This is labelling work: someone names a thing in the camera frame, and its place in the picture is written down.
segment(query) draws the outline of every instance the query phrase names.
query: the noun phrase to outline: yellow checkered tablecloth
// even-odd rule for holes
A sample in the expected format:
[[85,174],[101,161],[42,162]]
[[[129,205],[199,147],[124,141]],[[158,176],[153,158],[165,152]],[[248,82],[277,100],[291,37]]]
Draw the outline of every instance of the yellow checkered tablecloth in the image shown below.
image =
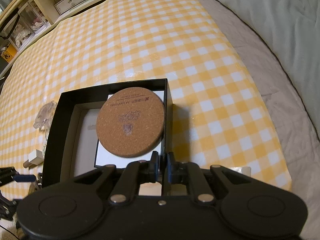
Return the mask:
[[[1,166],[42,149],[40,107],[64,91],[167,78],[180,161],[250,166],[252,176],[289,189],[276,131],[246,67],[197,0],[107,0],[62,21],[15,62],[0,97]],[[39,166],[30,172],[41,171]],[[2,187],[7,197],[27,184]]]

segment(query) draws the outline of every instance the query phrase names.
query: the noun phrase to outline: black cable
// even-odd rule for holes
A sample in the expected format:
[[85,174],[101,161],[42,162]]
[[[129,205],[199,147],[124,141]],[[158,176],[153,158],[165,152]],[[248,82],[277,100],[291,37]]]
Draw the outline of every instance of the black cable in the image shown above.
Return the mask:
[[2,227],[5,231],[9,232],[11,235],[13,235],[15,238],[17,238],[18,240],[20,240],[14,233],[10,232],[8,229],[4,228],[3,226],[0,225],[0,227]]

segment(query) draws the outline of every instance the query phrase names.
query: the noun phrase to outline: screw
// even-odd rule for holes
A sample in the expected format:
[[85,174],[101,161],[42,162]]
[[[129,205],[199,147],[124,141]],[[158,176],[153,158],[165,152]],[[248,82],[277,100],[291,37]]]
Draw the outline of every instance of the screw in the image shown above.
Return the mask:
[[110,197],[110,200],[111,200],[113,203],[122,203],[122,202],[126,201],[127,198],[125,197],[125,195],[115,194],[115,195],[112,195],[112,196]]
[[159,206],[164,206],[167,202],[165,200],[159,200],[158,205]]
[[214,199],[214,196],[211,194],[200,194],[198,196],[198,200],[201,201],[202,203],[207,203],[211,202]]

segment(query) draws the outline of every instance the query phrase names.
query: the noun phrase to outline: round cork lid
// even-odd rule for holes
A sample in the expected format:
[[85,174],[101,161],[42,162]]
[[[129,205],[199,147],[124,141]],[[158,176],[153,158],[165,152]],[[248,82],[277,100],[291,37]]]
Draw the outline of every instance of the round cork lid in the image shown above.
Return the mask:
[[164,104],[152,91],[132,87],[120,90],[102,106],[97,135],[103,147],[120,157],[147,153],[162,134]]

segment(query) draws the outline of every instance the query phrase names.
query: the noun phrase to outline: yellow box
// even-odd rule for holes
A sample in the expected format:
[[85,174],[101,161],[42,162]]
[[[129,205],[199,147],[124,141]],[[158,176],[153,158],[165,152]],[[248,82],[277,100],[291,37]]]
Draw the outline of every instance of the yellow box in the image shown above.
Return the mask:
[[14,48],[14,46],[12,46],[12,44],[10,44],[7,50],[1,54],[1,57],[3,57],[6,62],[9,63],[16,54],[17,50]]

